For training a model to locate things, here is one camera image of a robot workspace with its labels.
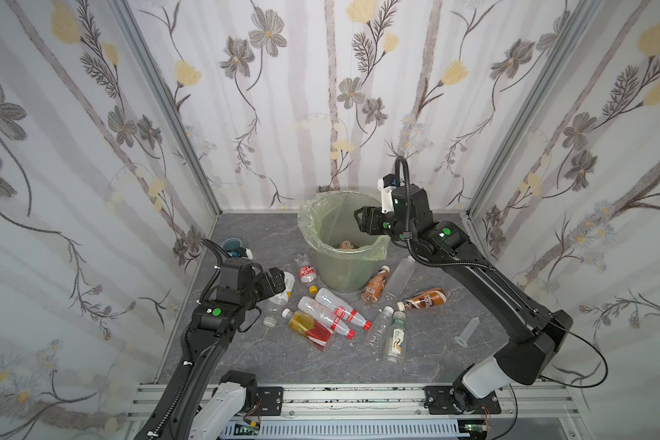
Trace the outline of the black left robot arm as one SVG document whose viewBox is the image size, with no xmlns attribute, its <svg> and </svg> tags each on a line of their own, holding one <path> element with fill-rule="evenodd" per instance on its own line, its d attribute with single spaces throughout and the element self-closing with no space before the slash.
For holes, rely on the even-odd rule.
<svg viewBox="0 0 660 440">
<path fill-rule="evenodd" d="M 246 331 L 247 312 L 286 292 L 280 269 L 265 271 L 248 258 L 231 257 L 208 238 L 202 244 L 216 258 L 216 271 L 181 333 L 179 364 L 137 439 L 189 439 L 194 422 L 203 420 L 200 403 L 214 369 L 235 335 Z"/>
</svg>

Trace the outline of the brown swirl coffee bottle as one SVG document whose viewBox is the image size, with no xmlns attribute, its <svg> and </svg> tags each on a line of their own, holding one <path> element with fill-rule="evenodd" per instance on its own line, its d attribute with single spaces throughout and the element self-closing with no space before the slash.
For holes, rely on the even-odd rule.
<svg viewBox="0 0 660 440">
<path fill-rule="evenodd" d="M 418 295 L 397 302 L 398 311 L 423 310 L 443 305 L 447 302 L 448 293 L 443 288 L 434 288 L 423 291 Z"/>
</svg>

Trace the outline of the yellow red label tea bottle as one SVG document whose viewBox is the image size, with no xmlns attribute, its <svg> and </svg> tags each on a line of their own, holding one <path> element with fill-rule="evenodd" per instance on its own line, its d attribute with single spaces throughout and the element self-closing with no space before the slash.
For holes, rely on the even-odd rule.
<svg viewBox="0 0 660 440">
<path fill-rule="evenodd" d="M 328 343 L 333 337 L 333 332 L 331 330 L 325 328 L 311 315 L 302 311 L 293 311 L 289 308 L 285 308 L 282 311 L 282 317 L 291 331 L 296 335 L 303 337 L 306 341 L 321 351 L 326 349 Z"/>
</svg>

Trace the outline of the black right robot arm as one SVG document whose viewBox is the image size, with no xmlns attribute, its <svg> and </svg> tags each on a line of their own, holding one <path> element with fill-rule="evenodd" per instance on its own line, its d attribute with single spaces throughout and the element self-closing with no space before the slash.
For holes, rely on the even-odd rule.
<svg viewBox="0 0 660 440">
<path fill-rule="evenodd" d="M 407 159 L 396 159 L 393 172 L 381 181 L 392 191 L 392 206 L 357 209 L 359 230 L 386 235 L 405 246 L 418 264 L 445 271 L 487 308 L 509 337 L 494 355 L 458 376 L 449 394 L 450 406 L 458 413 L 472 413 L 504 386 L 534 384 L 561 349 L 572 318 L 524 293 L 480 253 L 462 228 L 437 222 L 427 193 L 410 180 Z"/>
</svg>

